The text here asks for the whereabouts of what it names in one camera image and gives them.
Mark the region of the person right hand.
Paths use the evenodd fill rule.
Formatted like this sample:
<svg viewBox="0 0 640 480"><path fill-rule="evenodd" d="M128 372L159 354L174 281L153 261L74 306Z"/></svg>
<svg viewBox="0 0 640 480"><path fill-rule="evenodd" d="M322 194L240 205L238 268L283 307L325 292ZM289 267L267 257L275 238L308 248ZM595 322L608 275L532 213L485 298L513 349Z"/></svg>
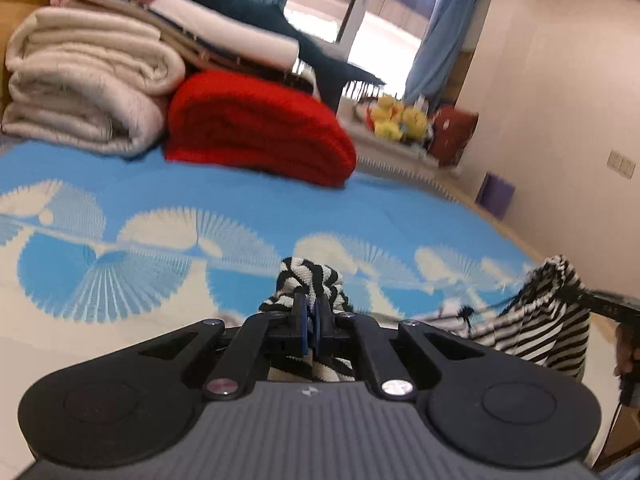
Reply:
<svg viewBox="0 0 640 480"><path fill-rule="evenodd" d="M616 327L616 367L614 374L631 373L639 361L639 327L620 324Z"/></svg>

